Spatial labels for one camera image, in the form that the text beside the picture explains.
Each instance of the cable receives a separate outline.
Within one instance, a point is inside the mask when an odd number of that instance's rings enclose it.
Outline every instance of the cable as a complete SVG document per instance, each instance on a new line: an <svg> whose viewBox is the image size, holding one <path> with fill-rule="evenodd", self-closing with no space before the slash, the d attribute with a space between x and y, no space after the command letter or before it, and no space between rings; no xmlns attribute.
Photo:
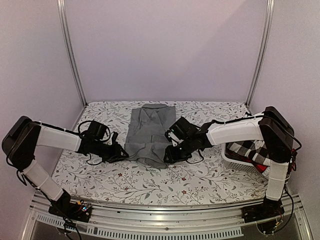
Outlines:
<svg viewBox="0 0 320 240"><path fill-rule="evenodd" d="M23 185L27 186L27 182L26 182L25 176L23 175L23 173L21 173L21 177L20 177L20 176L19 176L19 173L20 173L20 171L17 170L17 171L16 171L16 176L17 176L17 178L20 180L20 182L23 183Z"/></svg>
<svg viewBox="0 0 320 240"><path fill-rule="evenodd" d="M293 216L293 214L294 214L295 203L294 203L294 199L292 198L292 196L291 196L291 195L289 194L289 192L288 192L287 185L284 186L284 191L285 191L285 193L289 196L289 198L291 199L292 209L291 209L290 216L289 216L288 220L286 221L286 223L285 223L281 228L276 229L276 230L274 231L274 233L277 233L277 232L281 231L282 229L284 229L284 228L288 225L290 219L292 218L292 216Z"/></svg>
<svg viewBox="0 0 320 240"><path fill-rule="evenodd" d="M288 225L288 223L290 222L290 220L291 220L291 218L292 218L292 216L294 214L295 203L294 203L294 199L292 198L292 196L288 192L287 185L284 186L284 191L291 199L292 208L291 208L290 216L289 216L288 220L285 222L285 224L281 228L278 228L280 226L280 224L281 224L281 220L284 218L284 216L281 214L281 212L279 212L280 219L277 221L275 226L272 229L270 229L268 232L266 232L266 233L262 232L262 234L265 235L265 236L273 235L273 234L281 231L282 229L284 229Z"/></svg>
<svg viewBox="0 0 320 240"><path fill-rule="evenodd" d="M78 133L79 133L79 135L82 135L82 134L84 133L84 131L82 131L82 132L80 131L80 127L81 127L83 124L92 123L92 122L93 122L93 120L87 120L87 121L81 122L81 123L78 125ZM105 139L105 140L100 140L99 142L101 142L101 143L105 143L105 142L109 141L110 138L111 138L110 128L109 128L107 125L105 125L105 127L106 127L105 134L106 134L106 136L107 136L107 139Z"/></svg>
<svg viewBox="0 0 320 240"><path fill-rule="evenodd" d="M81 135L83 132L80 131L80 127L83 125L83 124L86 124L86 123L91 123L92 120L87 120L87 121L83 121L81 122L79 125L78 125L78 133Z"/></svg>
<svg viewBox="0 0 320 240"><path fill-rule="evenodd" d="M97 166L97 165L100 165L100 164L103 163L103 161L98 162L98 163L89 163L89 161L90 161L91 158L92 158L91 153L89 153L89 155L90 155L90 159L88 159L88 160L86 161L86 163L87 163L88 165L90 165L90 166Z"/></svg>
<svg viewBox="0 0 320 240"><path fill-rule="evenodd" d="M63 212L61 211L57 206L56 206L56 203L54 201L52 201L41 189L38 189L44 196L45 198L51 203L51 205L56 209L58 210L58 212L60 212L63 217L62 219L64 220L64 235L70 239L70 240L73 240L70 236L68 236L69 233L67 233L67 226L69 228L74 228L75 231L78 233L78 237L79 237L79 240L82 240L82 237L81 237L81 234L76 226L76 224Z"/></svg>
<svg viewBox="0 0 320 240"><path fill-rule="evenodd" d="M14 166L12 163L9 162L9 155L10 155L11 151L12 151L12 150L10 150L9 154L6 156L5 161L6 161L6 164L8 164L9 166L15 168L15 166Z"/></svg>
<svg viewBox="0 0 320 240"><path fill-rule="evenodd" d="M66 132L66 133L69 133L69 134L73 134L73 135L79 135L77 132L74 132L74 131L70 131L68 129L65 129L65 128L62 128L62 127L58 127L58 126L53 126L53 125L50 125L48 123L43 123L43 122L40 122L40 121L33 121L33 123L35 124L39 124L40 126L45 126L45 127L49 127L51 129L56 129L56 130L59 130L59 131L62 131L62 132Z"/></svg>
<svg viewBox="0 0 320 240"><path fill-rule="evenodd" d="M214 119L210 123L212 123L212 124L232 124L232 123L240 122L242 120L257 119L257 118L263 118L263 117L264 117L264 115L248 116L248 117L236 118L236 119L229 120L229 121L218 121L218 120Z"/></svg>
<svg viewBox="0 0 320 240"><path fill-rule="evenodd" d="M286 132L286 133L299 145L299 147L296 148L296 149L294 149L293 152L297 152L298 150L300 150L300 149L302 148L302 143L301 143L295 136L293 136L290 132L288 132L276 119L274 119L274 118L272 118L272 117L270 117L270 116L264 116L264 117L273 120L273 121L275 122L275 124L276 124L279 128L281 128L281 130L283 130L284 132Z"/></svg>
<svg viewBox="0 0 320 240"><path fill-rule="evenodd" d="M201 158L200 161L189 162L188 160L186 160L186 162L187 162L188 164L198 164L198 163L201 163L203 160L205 160L204 156L202 156L202 154L201 154L201 152L200 152L200 149L198 149L198 154L199 154L199 156L200 156L200 158Z"/></svg>

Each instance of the gray shirt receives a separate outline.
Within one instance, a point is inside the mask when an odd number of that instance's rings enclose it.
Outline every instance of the gray shirt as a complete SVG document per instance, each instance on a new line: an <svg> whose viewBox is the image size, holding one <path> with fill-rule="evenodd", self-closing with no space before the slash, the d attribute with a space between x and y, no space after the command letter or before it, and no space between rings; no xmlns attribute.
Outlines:
<svg viewBox="0 0 320 240"><path fill-rule="evenodd" d="M171 145L165 132L176 121L176 108L165 104L145 104L132 110L125 141L129 160L136 160L157 169L168 167L164 163L165 150Z"/></svg>

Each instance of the laundry basket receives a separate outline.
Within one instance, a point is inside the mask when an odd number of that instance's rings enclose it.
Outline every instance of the laundry basket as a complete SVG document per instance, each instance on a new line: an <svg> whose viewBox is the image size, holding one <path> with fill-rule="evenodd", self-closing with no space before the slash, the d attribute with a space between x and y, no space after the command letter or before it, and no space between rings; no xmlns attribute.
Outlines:
<svg viewBox="0 0 320 240"><path fill-rule="evenodd" d="M221 154L223 158L223 164L225 168L231 168L235 170L240 170L249 173L259 173L259 171L255 168L255 166L249 162L233 160L226 156L227 145L223 143L221 145Z"/></svg>

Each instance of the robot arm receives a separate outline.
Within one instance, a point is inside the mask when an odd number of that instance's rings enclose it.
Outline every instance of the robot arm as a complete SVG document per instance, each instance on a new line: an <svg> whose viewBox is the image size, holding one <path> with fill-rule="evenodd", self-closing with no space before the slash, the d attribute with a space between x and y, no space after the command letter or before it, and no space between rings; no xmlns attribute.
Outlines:
<svg viewBox="0 0 320 240"><path fill-rule="evenodd" d="M61 217L67 216L78 221L89 221L89 212L74 214L74 203L70 195L49 176L49 174L35 160L37 146L65 149L80 154L95 154L102 158L102 162L113 163L124 160L128 154L117 143L118 134L113 132L111 144L102 141L108 127L90 121L89 128L77 133L45 123L34 122L22 116L2 141L2 149L10 159L11 166L22 173L26 179L45 194L54 204L49 212Z"/></svg>
<svg viewBox="0 0 320 240"><path fill-rule="evenodd" d="M263 216L259 210L260 217L273 217L278 215L279 211L283 212L280 199L287 179L289 163L293 157L294 130L274 107L267 107L263 113L246 118L226 122L213 120L201 127L189 123L182 117L165 135L169 140L173 140L173 145L168 146L165 152L166 163L185 161L191 158L192 152L203 151L214 145L263 140L271 163L264 200L265 205L268 203L269 209L266 216ZM258 220L253 215L245 218L248 222L250 219Z"/></svg>

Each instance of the floral tablecloth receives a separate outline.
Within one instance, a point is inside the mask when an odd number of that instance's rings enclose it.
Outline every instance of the floral tablecloth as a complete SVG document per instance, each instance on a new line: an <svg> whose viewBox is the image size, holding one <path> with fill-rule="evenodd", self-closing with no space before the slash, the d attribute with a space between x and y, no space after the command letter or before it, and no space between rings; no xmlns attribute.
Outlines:
<svg viewBox="0 0 320 240"><path fill-rule="evenodd" d="M202 125L212 119L226 121L241 118L247 111L243 103L203 101L113 101L92 102L79 123L96 120L119 133L124 146L131 110L146 103L164 103L176 107L177 119L185 117ZM204 161L197 164L180 162L167 169L155 169L137 162L121 161L91 166L88 156L64 151L52 174L53 179L72 196L107 202L139 205L203 205L234 203L264 196L267 180L258 173L226 169L221 147L207 148ZM198 161L193 154L190 160ZM92 155L92 161L99 157Z"/></svg>

